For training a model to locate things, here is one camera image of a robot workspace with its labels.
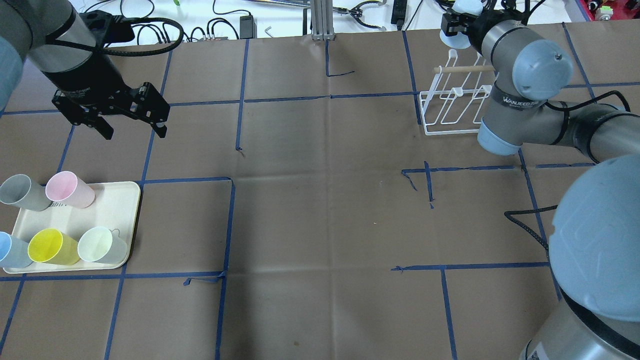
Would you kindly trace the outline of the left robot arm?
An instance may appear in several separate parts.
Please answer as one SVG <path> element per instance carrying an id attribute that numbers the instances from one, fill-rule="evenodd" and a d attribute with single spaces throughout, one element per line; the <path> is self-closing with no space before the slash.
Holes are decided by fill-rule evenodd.
<path id="1" fill-rule="evenodd" d="M 150 82 L 128 86 L 112 57 L 148 57 L 177 48 L 180 23 L 162 17 L 125 17 L 102 10 L 79 13 L 68 0 L 3 0 L 1 3 L 1 107 L 19 85 L 30 60 L 55 85 L 52 104 L 71 125 L 85 125 L 109 140 L 106 116 L 126 116 L 151 126 L 164 138 L 170 105 Z M 178 39 L 145 51 L 109 48 L 135 37 L 133 27 L 160 22 L 176 28 Z"/>

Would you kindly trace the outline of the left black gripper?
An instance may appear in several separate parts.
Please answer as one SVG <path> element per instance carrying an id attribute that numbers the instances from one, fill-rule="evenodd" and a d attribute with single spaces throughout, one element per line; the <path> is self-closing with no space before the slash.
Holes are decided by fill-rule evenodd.
<path id="1" fill-rule="evenodd" d="M 170 105 L 148 81 L 137 88 L 125 86 L 107 95 L 99 95 L 98 100 L 92 100 L 89 104 L 80 104 L 80 100 L 57 89 L 52 104 L 72 125 L 87 125 L 94 121 L 94 129 L 107 141 L 112 139 L 114 128 L 104 116 L 127 116 L 152 125 L 154 133 L 160 139 L 167 135 L 168 128 L 164 122 L 169 120 Z"/>

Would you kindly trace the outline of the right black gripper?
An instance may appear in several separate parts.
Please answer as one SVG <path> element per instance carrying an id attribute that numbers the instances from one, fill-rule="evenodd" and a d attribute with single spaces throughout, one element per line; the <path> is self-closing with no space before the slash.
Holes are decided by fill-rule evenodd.
<path id="1" fill-rule="evenodd" d="M 484 24 L 487 13 L 488 11 L 482 11 L 480 14 L 446 11 L 442 15 L 441 32 L 446 37 L 458 34 L 484 35 L 487 32 Z"/>

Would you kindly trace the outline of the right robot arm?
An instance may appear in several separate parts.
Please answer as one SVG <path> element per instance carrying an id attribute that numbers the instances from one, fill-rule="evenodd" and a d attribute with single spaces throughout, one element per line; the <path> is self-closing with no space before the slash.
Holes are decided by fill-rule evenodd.
<path id="1" fill-rule="evenodd" d="M 471 47 L 496 77 L 477 141 L 494 155 L 524 149 L 574 152 L 588 162 L 551 212 L 543 246 L 558 306 L 526 342 L 521 360 L 639 358 L 639 116 L 617 90 L 560 101 L 583 72 L 569 26 L 528 24 L 529 13 L 463 9 L 442 16 L 441 40 Z"/>

